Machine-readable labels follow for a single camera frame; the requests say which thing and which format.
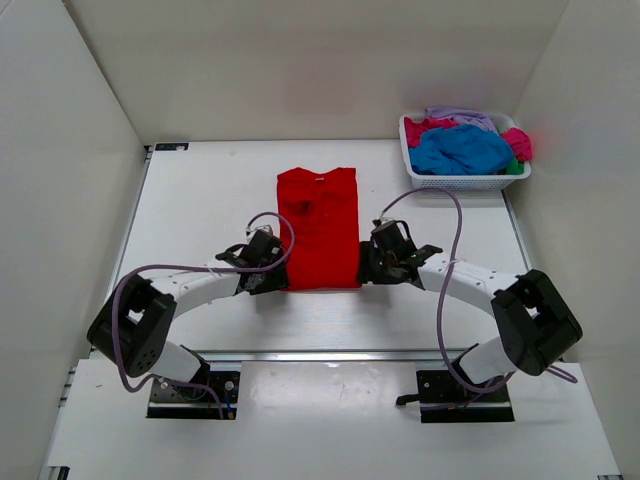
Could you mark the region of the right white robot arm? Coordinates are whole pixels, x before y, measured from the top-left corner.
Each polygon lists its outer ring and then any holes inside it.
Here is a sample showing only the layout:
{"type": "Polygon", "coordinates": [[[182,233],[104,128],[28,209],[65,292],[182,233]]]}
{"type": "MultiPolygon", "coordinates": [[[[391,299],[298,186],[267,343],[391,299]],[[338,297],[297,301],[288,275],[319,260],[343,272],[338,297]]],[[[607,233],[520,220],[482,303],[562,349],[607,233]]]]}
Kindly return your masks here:
{"type": "Polygon", "coordinates": [[[497,337],[446,362],[449,391],[471,400],[494,379],[516,372],[537,377],[583,337],[583,329],[550,277],[532,269],[500,273],[454,259],[440,247],[414,243],[405,221],[378,221],[359,245],[358,279],[409,284],[457,299],[490,315],[497,337]]]}

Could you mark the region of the white plastic laundry basket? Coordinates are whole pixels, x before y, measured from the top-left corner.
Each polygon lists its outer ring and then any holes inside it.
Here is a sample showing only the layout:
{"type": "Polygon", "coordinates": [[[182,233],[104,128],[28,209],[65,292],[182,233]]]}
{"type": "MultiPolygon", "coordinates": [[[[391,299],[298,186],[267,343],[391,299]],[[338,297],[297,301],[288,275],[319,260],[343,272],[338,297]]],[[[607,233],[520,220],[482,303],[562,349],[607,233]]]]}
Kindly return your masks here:
{"type": "Polygon", "coordinates": [[[487,191],[487,190],[504,190],[506,187],[514,183],[515,181],[527,179],[531,173],[532,168],[529,162],[525,162],[523,166],[523,172],[518,175],[472,175],[472,176],[437,176],[437,175],[420,175],[413,171],[410,156],[409,146],[407,140],[407,133],[404,124],[405,119],[411,119],[413,121],[422,120],[425,117],[423,112],[411,112],[403,114],[399,119],[399,141],[402,159],[405,165],[405,169],[410,178],[411,185],[414,188],[419,187],[439,187],[448,190],[464,190],[464,191],[487,191]]]}

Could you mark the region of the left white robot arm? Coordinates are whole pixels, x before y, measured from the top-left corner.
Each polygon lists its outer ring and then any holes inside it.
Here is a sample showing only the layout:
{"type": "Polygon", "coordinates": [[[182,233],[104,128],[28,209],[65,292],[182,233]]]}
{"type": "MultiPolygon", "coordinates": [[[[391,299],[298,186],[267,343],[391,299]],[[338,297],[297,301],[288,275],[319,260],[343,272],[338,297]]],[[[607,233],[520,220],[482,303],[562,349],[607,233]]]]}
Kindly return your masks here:
{"type": "Polygon", "coordinates": [[[178,317],[215,300],[248,293],[259,295],[288,286],[284,246],[268,229],[258,229],[246,244],[218,254],[201,271],[182,270],[145,279],[135,274],[119,294],[112,293],[90,325],[87,340],[111,361],[118,345],[124,373],[173,381],[188,398],[203,395],[209,365],[196,353],[168,340],[178,317]]]}

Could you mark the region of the lavender t shirt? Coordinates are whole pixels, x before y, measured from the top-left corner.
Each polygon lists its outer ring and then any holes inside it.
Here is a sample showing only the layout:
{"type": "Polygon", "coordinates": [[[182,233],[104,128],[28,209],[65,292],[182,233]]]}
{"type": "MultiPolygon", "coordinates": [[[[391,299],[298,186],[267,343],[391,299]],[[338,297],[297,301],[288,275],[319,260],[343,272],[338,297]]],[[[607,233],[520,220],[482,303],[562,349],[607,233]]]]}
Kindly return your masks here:
{"type": "Polygon", "coordinates": [[[498,134],[498,130],[490,116],[481,111],[458,107],[431,106],[425,109],[425,114],[430,118],[448,119],[459,125],[474,125],[484,131],[498,134]]]}

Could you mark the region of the green t shirt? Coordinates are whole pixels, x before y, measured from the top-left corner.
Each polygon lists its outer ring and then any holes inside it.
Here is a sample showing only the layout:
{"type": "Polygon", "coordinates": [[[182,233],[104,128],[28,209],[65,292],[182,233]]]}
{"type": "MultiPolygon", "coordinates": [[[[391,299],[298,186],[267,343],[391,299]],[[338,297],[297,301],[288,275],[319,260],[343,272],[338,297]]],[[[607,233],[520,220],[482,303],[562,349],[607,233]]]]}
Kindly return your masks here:
{"type": "Polygon", "coordinates": [[[517,158],[513,158],[508,167],[505,169],[506,175],[522,175],[525,163],[520,162],[517,158]]]}

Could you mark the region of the red t shirt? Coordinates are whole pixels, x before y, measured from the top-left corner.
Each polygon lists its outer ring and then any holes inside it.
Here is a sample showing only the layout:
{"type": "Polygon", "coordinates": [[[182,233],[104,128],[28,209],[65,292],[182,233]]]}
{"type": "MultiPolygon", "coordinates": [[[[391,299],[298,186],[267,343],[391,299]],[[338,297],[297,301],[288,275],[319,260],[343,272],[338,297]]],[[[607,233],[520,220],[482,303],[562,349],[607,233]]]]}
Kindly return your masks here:
{"type": "Polygon", "coordinates": [[[356,170],[316,173],[300,167],[277,176],[281,239],[293,251],[290,291],[358,289],[359,202],[356,170]]]}

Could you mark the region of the small dark label sticker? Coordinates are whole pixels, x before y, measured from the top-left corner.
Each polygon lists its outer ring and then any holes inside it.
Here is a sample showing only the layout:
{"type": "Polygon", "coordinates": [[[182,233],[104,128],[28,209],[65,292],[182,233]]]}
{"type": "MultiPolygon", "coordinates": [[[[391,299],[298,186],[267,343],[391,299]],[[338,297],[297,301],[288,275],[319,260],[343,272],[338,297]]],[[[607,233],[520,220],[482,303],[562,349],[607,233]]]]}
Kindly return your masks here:
{"type": "Polygon", "coordinates": [[[154,146],[155,151],[186,151],[189,149],[188,142],[164,142],[164,143],[156,143],[154,146]]]}

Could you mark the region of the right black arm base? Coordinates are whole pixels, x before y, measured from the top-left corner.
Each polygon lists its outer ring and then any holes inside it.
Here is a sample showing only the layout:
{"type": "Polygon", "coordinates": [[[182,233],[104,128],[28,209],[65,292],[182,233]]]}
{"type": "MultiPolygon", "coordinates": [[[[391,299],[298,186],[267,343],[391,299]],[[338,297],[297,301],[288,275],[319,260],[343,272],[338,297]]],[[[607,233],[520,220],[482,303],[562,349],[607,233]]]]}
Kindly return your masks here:
{"type": "Polygon", "coordinates": [[[461,386],[446,367],[434,360],[414,363],[415,388],[399,395],[395,406],[418,407],[422,424],[511,423],[515,414],[506,386],[477,393],[461,386]]]}

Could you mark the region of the pink t shirt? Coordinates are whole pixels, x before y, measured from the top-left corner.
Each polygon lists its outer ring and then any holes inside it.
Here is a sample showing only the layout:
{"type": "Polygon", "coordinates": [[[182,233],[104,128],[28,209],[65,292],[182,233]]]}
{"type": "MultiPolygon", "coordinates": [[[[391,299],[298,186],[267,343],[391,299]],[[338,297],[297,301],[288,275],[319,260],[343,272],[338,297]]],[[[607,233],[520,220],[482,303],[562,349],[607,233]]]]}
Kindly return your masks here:
{"type": "MultiPolygon", "coordinates": [[[[429,130],[437,128],[450,129],[460,126],[460,123],[450,118],[432,118],[427,117],[417,121],[411,118],[405,118],[402,121],[409,148],[417,148],[420,145],[421,135],[429,130]]],[[[499,136],[510,146],[514,156],[520,163],[528,162],[533,159],[533,147],[529,136],[522,130],[511,127],[499,136]]]]}

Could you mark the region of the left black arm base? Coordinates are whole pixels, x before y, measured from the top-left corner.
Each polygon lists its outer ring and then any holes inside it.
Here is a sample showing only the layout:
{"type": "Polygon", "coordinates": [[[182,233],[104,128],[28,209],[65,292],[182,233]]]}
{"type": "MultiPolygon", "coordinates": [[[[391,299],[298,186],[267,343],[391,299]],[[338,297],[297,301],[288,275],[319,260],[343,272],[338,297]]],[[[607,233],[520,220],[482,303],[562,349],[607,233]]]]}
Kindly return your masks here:
{"type": "Polygon", "coordinates": [[[146,417],[174,420],[235,420],[241,380],[239,363],[210,364],[204,384],[214,391],[217,399],[206,389],[174,386],[166,380],[154,380],[149,394],[146,417]]]}

